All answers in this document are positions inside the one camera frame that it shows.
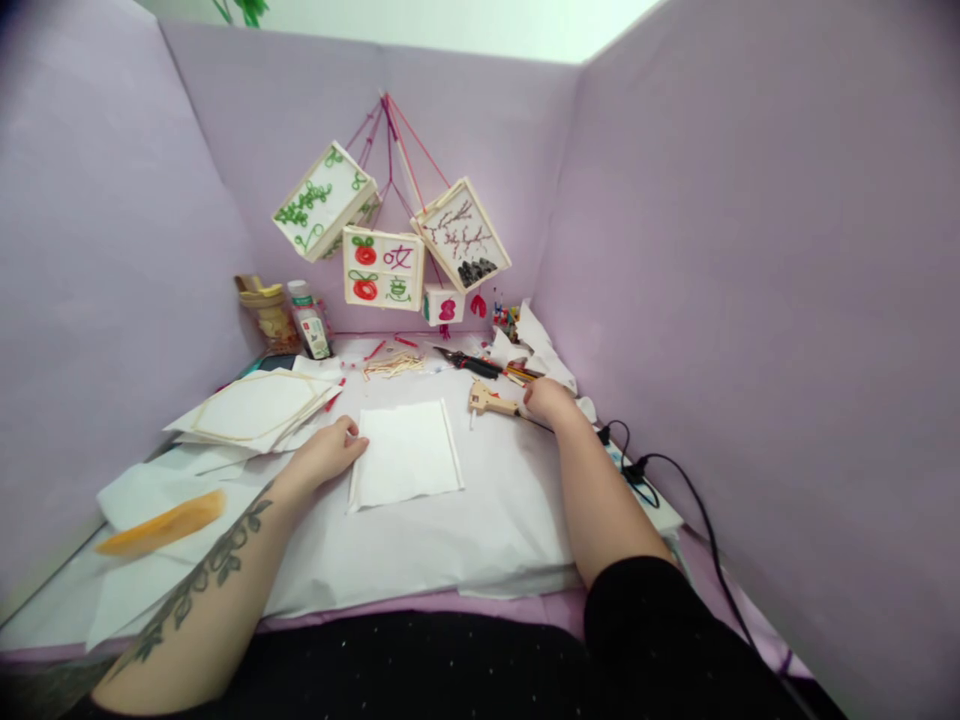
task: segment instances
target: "power cord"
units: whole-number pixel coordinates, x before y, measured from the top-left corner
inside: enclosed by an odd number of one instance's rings
[[[657,491],[653,489],[653,485],[647,482],[647,478],[645,478],[643,475],[643,468],[639,467],[638,465],[626,466],[625,464],[627,459],[627,450],[630,447],[630,428],[627,427],[627,424],[623,420],[611,420],[597,431],[597,437],[600,438],[600,442],[602,442],[604,445],[609,445],[610,426],[614,424],[622,425],[624,432],[627,434],[627,439],[623,443],[620,452],[620,474],[623,475],[624,479],[627,481],[627,485],[629,485],[631,489],[640,496],[641,500],[654,509],[659,508],[660,496],[657,494]]]
[[[720,587],[723,589],[723,594],[727,599],[727,604],[730,605],[730,610],[737,619],[740,629],[743,630],[743,634],[747,638],[747,643],[751,648],[753,648],[753,651],[759,655],[760,651],[757,649],[757,645],[753,641],[753,635],[750,634],[750,630],[747,628],[747,623],[744,621],[743,615],[740,614],[740,608],[737,607],[737,603],[733,599],[733,593],[730,592],[730,588],[727,586],[727,581],[723,577],[723,568],[720,566],[720,548],[717,545],[717,536],[713,532],[713,524],[710,522],[710,516],[707,515],[707,509],[704,507],[703,500],[700,499],[700,494],[697,492],[697,489],[693,486],[693,482],[691,482],[684,469],[680,467],[680,463],[668,455],[661,455],[660,453],[649,453],[641,457],[634,464],[625,466],[624,460],[627,456],[627,448],[630,447],[630,428],[627,427],[627,424],[623,422],[623,420],[611,420],[597,431],[597,437],[604,445],[609,445],[610,426],[614,424],[622,425],[624,432],[627,434],[626,442],[624,442],[623,450],[620,453],[620,473],[623,475],[624,479],[627,481],[627,484],[633,489],[633,491],[637,493],[637,495],[639,495],[645,502],[649,503],[654,508],[660,507],[660,496],[657,494],[657,491],[654,490],[653,486],[647,482],[647,477],[645,474],[647,464],[654,458],[666,460],[668,463],[673,465],[686,481],[687,487],[690,488],[690,493],[693,495],[693,499],[697,501],[697,507],[700,508],[700,515],[703,517],[703,524],[707,526],[707,536],[710,540],[710,554],[713,556],[713,568],[716,570],[717,579],[720,581]],[[652,493],[652,499],[641,492],[641,488],[649,489],[650,493]]]
[[[736,617],[737,623],[740,625],[740,629],[743,630],[743,634],[747,638],[747,643],[749,643],[750,647],[753,648],[753,651],[759,655],[760,651],[757,649],[757,645],[753,641],[753,635],[751,635],[750,630],[747,629],[747,623],[744,621],[743,615],[740,614],[740,608],[737,607],[737,603],[733,599],[733,593],[730,592],[730,588],[727,586],[727,581],[723,577],[723,568],[720,567],[720,549],[717,546],[717,536],[713,532],[713,525],[710,523],[710,516],[707,515],[707,509],[703,506],[703,500],[700,499],[700,494],[693,486],[693,483],[690,481],[687,473],[684,472],[682,467],[680,467],[680,463],[668,455],[661,455],[660,453],[650,453],[648,455],[644,455],[642,458],[637,460],[637,467],[639,467],[642,471],[643,468],[647,466],[647,463],[654,458],[666,460],[668,463],[673,465],[680,475],[683,476],[683,479],[687,483],[687,487],[690,488],[690,494],[692,494],[693,499],[697,501],[697,507],[700,508],[700,515],[703,516],[703,524],[707,526],[707,536],[710,540],[710,553],[713,555],[713,568],[717,572],[717,579],[720,581],[720,587],[723,588],[723,594],[727,598],[727,603],[730,605],[730,610],[733,611],[733,615]]]

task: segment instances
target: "right hand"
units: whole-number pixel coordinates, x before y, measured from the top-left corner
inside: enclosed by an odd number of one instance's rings
[[[540,378],[527,385],[527,392],[523,396],[523,404],[534,415],[539,415],[551,423],[569,413],[578,414],[580,412],[566,388],[550,378]]]

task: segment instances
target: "paint bottle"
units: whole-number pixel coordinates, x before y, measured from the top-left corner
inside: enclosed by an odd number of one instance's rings
[[[321,316],[323,303],[314,301],[310,286],[305,280],[291,280],[287,283],[287,292],[293,303],[293,319],[297,332],[303,339],[307,352],[314,360],[323,360],[333,355],[330,344],[330,328]]]

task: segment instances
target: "small cube lantern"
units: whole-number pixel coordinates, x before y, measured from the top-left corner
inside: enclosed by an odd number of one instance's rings
[[[423,317],[430,327],[463,322],[466,304],[466,295],[461,295],[449,285],[440,287],[437,283],[427,283],[423,286]]]
[[[467,178],[457,180],[410,224],[462,295],[510,267],[510,257]]]
[[[290,193],[273,222],[301,257],[316,262],[333,256],[337,241],[343,241],[344,226],[369,211],[376,192],[376,181],[334,142]]]
[[[423,240],[419,235],[343,229],[344,297],[351,305],[420,312]]]

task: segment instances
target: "purple cardboard partition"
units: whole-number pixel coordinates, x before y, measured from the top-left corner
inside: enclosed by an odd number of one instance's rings
[[[686,467],[851,717],[957,710],[948,7],[661,6],[585,69],[537,282],[583,392],[634,455]],[[650,473],[702,528],[679,476]]]
[[[44,5],[0,63],[3,597],[252,357],[249,240],[155,18]]]
[[[271,217],[316,157],[346,144],[377,91],[393,93],[450,182],[469,175],[513,267],[482,287],[507,300],[533,292],[547,238],[580,68],[238,28],[163,22],[214,160],[253,236],[264,280],[310,281],[335,330],[423,330],[416,313],[343,302],[343,258],[301,259]],[[387,182],[384,129],[368,169]],[[424,201],[446,186],[406,135]],[[363,138],[351,148],[359,156]],[[403,173],[394,152],[396,173]],[[418,207],[416,194],[407,200]],[[393,196],[380,227],[410,231]],[[425,278],[434,282],[427,263]],[[469,312],[455,329],[489,326]]]

